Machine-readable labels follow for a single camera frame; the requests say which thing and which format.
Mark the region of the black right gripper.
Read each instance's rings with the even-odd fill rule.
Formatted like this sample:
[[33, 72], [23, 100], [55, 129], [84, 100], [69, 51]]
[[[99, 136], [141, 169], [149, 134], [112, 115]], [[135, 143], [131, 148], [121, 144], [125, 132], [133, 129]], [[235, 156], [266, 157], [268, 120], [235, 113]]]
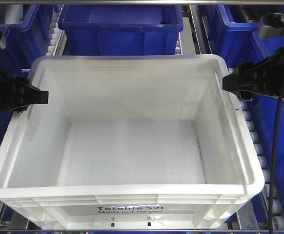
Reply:
[[284, 47], [257, 62], [246, 62], [222, 79], [222, 89], [239, 100], [252, 100], [253, 94], [284, 99]]

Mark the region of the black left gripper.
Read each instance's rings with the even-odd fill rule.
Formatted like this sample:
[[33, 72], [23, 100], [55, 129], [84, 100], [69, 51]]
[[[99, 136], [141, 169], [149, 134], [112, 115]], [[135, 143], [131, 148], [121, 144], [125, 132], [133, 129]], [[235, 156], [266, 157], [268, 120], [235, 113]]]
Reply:
[[42, 91], [23, 77], [11, 77], [0, 67], [0, 113], [23, 112], [32, 104], [48, 104], [48, 91]]

